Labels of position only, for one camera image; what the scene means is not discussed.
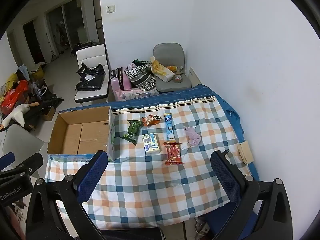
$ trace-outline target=silver bolt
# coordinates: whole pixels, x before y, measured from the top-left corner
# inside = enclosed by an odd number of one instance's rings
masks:
[[[65,181],[72,181],[73,175],[67,175],[64,179]]]
[[[276,179],[276,184],[281,185],[282,184],[282,180],[281,179]]]
[[[246,179],[247,181],[253,181],[253,177],[252,177],[251,175],[246,175],[246,176],[245,176],[245,179]]]
[[[36,184],[40,185],[40,184],[42,184],[42,182],[43,182],[43,179],[37,179]]]

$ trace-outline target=light switch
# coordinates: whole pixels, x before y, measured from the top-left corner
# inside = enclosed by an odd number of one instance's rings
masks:
[[[116,6],[115,5],[109,5],[107,6],[107,13],[112,13],[116,11]]]

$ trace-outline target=pink suitcase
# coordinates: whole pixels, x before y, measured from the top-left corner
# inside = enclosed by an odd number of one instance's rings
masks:
[[[110,74],[110,79],[113,94],[115,95],[116,100],[119,101],[119,98],[117,98],[115,92],[130,89],[132,87],[131,82],[128,79],[128,77],[123,73],[122,67],[113,69]]]

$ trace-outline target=cardboard box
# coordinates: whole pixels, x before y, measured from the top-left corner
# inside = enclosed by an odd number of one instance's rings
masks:
[[[50,110],[42,115],[42,120],[44,121],[52,121],[54,114],[56,113],[56,110],[51,107]]]
[[[83,155],[107,152],[114,161],[115,125],[109,106],[73,110],[58,114],[49,154]]]

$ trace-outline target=plaid bedsheet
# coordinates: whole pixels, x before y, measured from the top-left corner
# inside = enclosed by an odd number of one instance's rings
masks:
[[[138,143],[121,139],[127,132],[127,119],[140,120],[148,114],[172,113],[173,131],[181,144],[183,165],[165,166],[163,143],[165,122],[142,127]],[[208,213],[229,202],[210,166],[213,151],[229,149],[226,155],[243,174],[248,167],[239,155],[238,139],[215,96],[172,104],[113,110],[115,115],[114,163],[109,163],[84,210],[99,229],[156,227],[180,223]],[[201,135],[199,146],[191,147],[183,127],[194,127]],[[145,156],[142,136],[156,133],[161,153]],[[46,181],[62,180],[75,174],[84,162],[58,162],[49,158]],[[58,206],[67,218],[62,202]]]

